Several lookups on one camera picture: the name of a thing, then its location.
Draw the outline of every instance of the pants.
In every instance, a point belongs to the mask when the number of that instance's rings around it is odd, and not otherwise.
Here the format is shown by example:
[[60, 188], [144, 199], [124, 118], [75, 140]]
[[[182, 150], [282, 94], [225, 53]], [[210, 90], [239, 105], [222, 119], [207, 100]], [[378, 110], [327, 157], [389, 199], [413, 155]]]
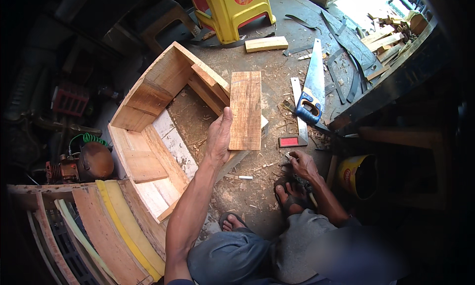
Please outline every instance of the pants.
[[191, 276], [200, 285], [251, 285], [262, 278], [269, 278], [270, 284], [322, 281], [324, 278], [307, 266], [306, 248], [313, 239], [336, 227], [327, 217], [309, 209], [287, 220], [288, 230], [275, 243], [248, 232], [211, 235], [188, 255]]

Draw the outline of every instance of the forearm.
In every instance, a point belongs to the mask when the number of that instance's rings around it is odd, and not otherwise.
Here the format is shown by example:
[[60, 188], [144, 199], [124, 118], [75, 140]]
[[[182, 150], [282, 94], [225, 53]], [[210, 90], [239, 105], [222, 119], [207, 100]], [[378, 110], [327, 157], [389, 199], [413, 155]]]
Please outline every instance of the forearm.
[[324, 178], [316, 174], [311, 177], [309, 182], [316, 194], [315, 200], [318, 204], [319, 213], [328, 217], [330, 223], [340, 227], [348, 219], [348, 214], [326, 185]]
[[171, 214], [166, 234], [165, 283], [170, 281], [167, 280], [167, 276], [176, 276], [175, 273], [171, 273], [171, 270], [186, 266], [188, 252], [193, 247], [205, 222], [219, 167], [205, 156], [195, 177]]

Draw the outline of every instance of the blue saw handle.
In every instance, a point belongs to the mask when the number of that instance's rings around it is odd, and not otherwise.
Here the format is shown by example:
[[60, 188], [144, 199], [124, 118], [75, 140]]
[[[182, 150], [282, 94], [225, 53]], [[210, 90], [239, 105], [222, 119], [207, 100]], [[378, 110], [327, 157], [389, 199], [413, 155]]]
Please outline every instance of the blue saw handle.
[[[305, 109], [303, 103], [306, 103], [313, 109], [317, 110], [318, 115], [315, 116], [309, 110]], [[299, 116], [302, 120], [304, 120], [311, 126], [317, 124], [320, 121], [320, 117], [322, 117], [320, 101], [312, 95], [310, 89], [304, 87], [304, 90], [298, 100], [298, 105], [296, 107], [295, 113], [297, 114], [297, 116]]]

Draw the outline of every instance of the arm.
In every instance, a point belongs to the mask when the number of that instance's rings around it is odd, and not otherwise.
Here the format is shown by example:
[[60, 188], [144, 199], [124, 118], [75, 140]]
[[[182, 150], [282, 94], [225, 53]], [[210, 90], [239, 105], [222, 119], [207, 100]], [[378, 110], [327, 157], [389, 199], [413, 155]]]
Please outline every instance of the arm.
[[165, 284], [176, 279], [192, 280], [187, 265], [188, 252], [203, 227], [217, 173], [229, 159], [232, 123], [229, 107], [208, 130], [206, 152], [195, 177], [178, 201], [167, 226]]
[[336, 227], [340, 227], [348, 219], [348, 214], [328, 188], [324, 178], [318, 174], [313, 158], [302, 151], [294, 151], [290, 155], [292, 156], [290, 163], [292, 163], [295, 173], [302, 179], [309, 181], [315, 190], [315, 200], [320, 214], [328, 217], [329, 222]]

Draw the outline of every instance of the person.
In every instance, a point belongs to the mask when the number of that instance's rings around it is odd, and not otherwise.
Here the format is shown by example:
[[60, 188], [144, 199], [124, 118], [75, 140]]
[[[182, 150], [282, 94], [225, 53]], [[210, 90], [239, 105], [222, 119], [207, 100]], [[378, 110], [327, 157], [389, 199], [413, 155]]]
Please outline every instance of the person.
[[226, 107], [211, 124], [203, 160], [169, 219], [165, 284], [193, 285], [193, 280], [200, 285], [329, 283], [308, 266], [306, 248], [319, 235], [350, 224], [351, 218], [318, 174], [312, 157], [301, 151], [291, 152], [290, 162], [295, 173], [312, 185], [319, 214], [307, 208], [303, 187], [281, 178], [275, 184], [275, 194], [288, 229], [275, 243], [254, 234], [236, 214], [225, 213], [220, 220], [223, 232], [194, 246], [217, 173], [230, 155], [232, 121], [232, 112]]

